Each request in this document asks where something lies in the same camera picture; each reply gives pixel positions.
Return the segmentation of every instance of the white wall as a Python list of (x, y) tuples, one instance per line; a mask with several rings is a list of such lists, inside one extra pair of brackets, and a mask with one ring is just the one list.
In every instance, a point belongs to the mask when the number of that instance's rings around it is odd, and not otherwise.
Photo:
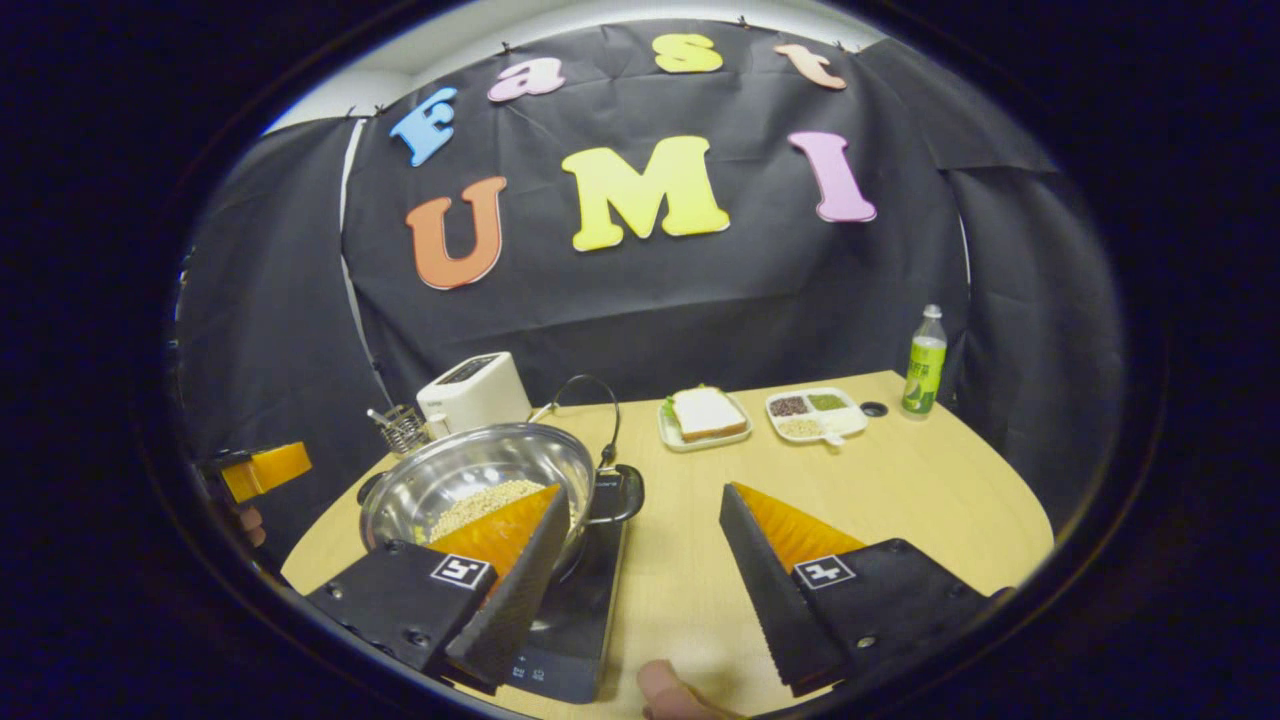
[(502, 50), (571, 29), (604, 23), (691, 18), (782, 29), (858, 51), (883, 33), (814, 0), (476, 0), (410, 28), (352, 63), (302, 97), (268, 132), (294, 123), (353, 114), (369, 115), (440, 76)]

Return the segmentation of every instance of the cable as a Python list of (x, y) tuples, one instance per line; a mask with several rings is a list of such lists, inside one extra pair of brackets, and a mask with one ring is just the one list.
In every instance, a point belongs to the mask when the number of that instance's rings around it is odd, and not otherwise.
[(591, 380), (598, 386), (603, 387), (604, 391), (609, 393), (609, 400), (613, 401), (613, 438), (609, 439), (609, 445), (605, 445), (604, 450), (600, 452), (600, 464), (596, 465), (596, 469), (600, 469), (607, 465), (612, 465), (613, 459), (617, 457), (618, 455), (618, 428), (622, 427), (622, 407), (618, 406), (618, 398), (616, 395), (613, 395), (613, 388), (611, 388), (604, 380), (596, 378), (595, 375), (586, 375), (586, 374), (573, 375), (572, 378), (564, 380), (564, 384), (562, 384), (561, 388), (556, 391), (556, 396), (552, 397), (552, 401), (543, 410), (549, 411), (554, 410), (556, 407), (559, 407), (561, 393), (568, 389), (570, 386), (581, 380)]

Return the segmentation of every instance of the plastic bottle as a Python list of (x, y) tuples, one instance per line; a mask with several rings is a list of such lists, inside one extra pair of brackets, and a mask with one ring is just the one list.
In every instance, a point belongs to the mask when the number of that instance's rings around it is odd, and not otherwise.
[(942, 309), (924, 306), (924, 322), (911, 336), (911, 364), (906, 369), (906, 388), (902, 389), (902, 410), (913, 420), (929, 416), (937, 401), (942, 363), (947, 356), (947, 333), (942, 331)]

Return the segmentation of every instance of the sandwich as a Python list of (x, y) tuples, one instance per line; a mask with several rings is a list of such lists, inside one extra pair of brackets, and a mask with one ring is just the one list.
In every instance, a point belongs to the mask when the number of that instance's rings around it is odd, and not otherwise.
[(682, 389), (667, 398), (663, 411), (680, 425), (680, 437), (685, 442), (746, 430), (746, 416), (718, 387)]

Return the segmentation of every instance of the letter m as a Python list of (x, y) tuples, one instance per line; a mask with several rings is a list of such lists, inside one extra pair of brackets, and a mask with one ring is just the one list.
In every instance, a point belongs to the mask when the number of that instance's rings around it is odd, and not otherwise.
[(716, 205), (703, 160), (709, 149), (710, 143), (701, 137), (668, 137), (654, 146), (644, 174), (608, 147), (593, 147), (564, 158), (561, 168), (577, 178), (582, 213), (582, 229), (573, 236), (573, 249), (599, 250), (622, 242), (622, 228), (609, 217), (609, 205), (637, 237), (649, 237), (663, 197), (667, 199), (667, 217), (662, 229), (667, 234), (727, 228), (728, 213)]

